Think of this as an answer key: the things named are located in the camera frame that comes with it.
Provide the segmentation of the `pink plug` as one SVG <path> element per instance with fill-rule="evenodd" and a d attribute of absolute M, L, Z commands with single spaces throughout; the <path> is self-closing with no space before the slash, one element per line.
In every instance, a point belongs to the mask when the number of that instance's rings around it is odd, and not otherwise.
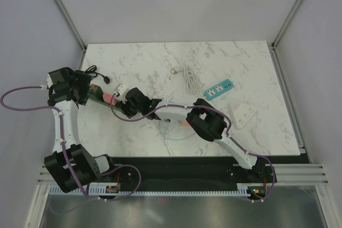
<path fill-rule="evenodd" d="M 104 93 L 103 94 L 103 101 L 105 103 L 108 103 L 108 104 L 112 104 L 112 105 L 115 105 L 116 104 L 116 98 L 113 97 L 111 94 L 109 93 Z"/>

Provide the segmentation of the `green power strip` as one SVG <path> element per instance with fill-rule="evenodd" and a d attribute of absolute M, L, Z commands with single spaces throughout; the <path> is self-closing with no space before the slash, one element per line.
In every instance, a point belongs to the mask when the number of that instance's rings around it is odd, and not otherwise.
<path fill-rule="evenodd" d="M 112 108 L 116 111 L 123 113 L 122 109 L 116 107 L 116 103 L 120 100 L 120 88 L 122 86 L 119 85 L 114 89 L 114 93 L 110 94 L 108 92 L 103 91 L 103 89 L 96 84 L 91 84 L 88 90 L 88 100 L 94 101 L 103 106 Z"/>

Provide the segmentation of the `orange pink plug adapter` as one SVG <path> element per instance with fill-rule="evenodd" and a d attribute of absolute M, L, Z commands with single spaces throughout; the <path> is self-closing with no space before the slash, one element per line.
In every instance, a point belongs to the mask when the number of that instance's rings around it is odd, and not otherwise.
<path fill-rule="evenodd" d="M 189 126 L 189 124 L 188 124 L 187 121 L 180 121 L 180 122 L 179 122 L 179 125 L 184 126 L 184 127 Z"/>

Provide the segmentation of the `teal power strip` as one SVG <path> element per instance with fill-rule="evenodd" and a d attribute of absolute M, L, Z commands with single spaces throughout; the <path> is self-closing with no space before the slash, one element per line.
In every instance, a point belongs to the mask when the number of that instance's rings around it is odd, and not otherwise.
<path fill-rule="evenodd" d="M 203 95 L 206 98 L 206 100 L 211 101 L 223 95 L 224 93 L 230 91 L 233 87 L 234 84 L 229 79 L 226 79 L 216 84 L 215 86 L 205 90 Z"/>

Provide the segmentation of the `white power strip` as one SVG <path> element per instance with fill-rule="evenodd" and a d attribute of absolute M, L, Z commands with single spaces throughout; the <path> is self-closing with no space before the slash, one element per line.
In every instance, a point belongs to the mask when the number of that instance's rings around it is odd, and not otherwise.
<path fill-rule="evenodd" d="M 228 110 L 232 124 L 236 130 L 241 130 L 257 113 L 257 108 L 248 104 L 230 103 Z"/>

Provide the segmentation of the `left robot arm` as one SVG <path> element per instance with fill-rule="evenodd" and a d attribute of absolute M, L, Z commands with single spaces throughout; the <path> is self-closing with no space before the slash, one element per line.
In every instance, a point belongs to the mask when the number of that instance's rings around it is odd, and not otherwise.
<path fill-rule="evenodd" d="M 79 138 L 79 107 L 88 100 L 91 76 L 64 67 L 48 73 L 49 99 L 55 119 L 55 144 L 44 165 L 64 193 L 80 189 L 88 195 L 87 186 L 102 178 L 106 182 L 117 176 L 117 168 L 108 155 L 92 156 Z"/>

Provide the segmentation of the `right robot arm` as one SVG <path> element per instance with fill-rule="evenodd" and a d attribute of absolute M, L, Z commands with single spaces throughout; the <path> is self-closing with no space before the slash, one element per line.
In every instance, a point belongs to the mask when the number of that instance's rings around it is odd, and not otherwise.
<path fill-rule="evenodd" d="M 186 121 L 201 139 L 215 142 L 224 148 L 245 170 L 245 176 L 249 181 L 257 182 L 264 176 L 267 160 L 239 144 L 230 133 L 232 122 L 228 116 L 202 98 L 187 106 L 161 99 L 150 99 L 138 88 L 133 88 L 121 94 L 114 106 L 128 118 L 128 122 L 134 122 L 133 117 L 137 114 L 142 114 L 142 117 L 136 121 Z"/>

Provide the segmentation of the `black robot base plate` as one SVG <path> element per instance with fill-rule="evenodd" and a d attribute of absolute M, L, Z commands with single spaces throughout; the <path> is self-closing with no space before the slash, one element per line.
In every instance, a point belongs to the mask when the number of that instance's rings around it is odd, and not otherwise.
<path fill-rule="evenodd" d="M 266 163 L 262 177 L 241 168 L 230 156 L 209 157 L 110 157 L 111 167 L 99 182 L 127 184 L 138 189 L 141 183 L 210 182 L 229 184 L 272 184 L 275 172 Z"/>

